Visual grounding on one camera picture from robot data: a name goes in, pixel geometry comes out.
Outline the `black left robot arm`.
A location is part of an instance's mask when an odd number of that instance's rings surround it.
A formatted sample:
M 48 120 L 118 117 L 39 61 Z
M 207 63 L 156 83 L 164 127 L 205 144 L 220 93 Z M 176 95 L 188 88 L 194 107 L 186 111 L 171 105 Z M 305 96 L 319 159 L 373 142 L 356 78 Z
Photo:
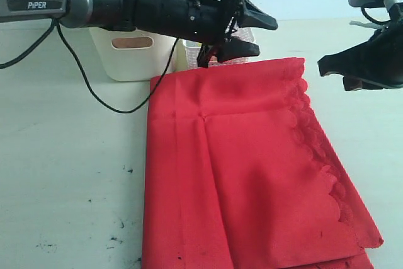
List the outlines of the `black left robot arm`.
M 198 67 L 259 55 L 238 28 L 275 30 L 274 17 L 250 0 L 1 0 L 1 21 L 50 19 L 67 28 L 147 31 L 201 44 Z

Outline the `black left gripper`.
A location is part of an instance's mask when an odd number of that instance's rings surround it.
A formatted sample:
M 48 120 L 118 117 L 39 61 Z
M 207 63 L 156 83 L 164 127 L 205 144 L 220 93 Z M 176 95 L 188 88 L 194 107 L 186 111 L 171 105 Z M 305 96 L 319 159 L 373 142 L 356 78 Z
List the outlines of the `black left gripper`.
M 143 31 L 201 43 L 198 67 L 260 55 L 258 45 L 232 35 L 239 28 L 277 30 L 277 20 L 250 0 L 137 0 L 134 26 Z

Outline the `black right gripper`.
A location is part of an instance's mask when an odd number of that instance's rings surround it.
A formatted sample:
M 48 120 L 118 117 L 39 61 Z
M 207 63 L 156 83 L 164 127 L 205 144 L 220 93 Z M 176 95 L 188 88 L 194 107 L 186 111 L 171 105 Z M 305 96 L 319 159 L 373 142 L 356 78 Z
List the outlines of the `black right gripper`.
M 321 77 L 343 76 L 345 91 L 402 88 L 402 18 L 375 30 L 365 42 L 317 62 Z

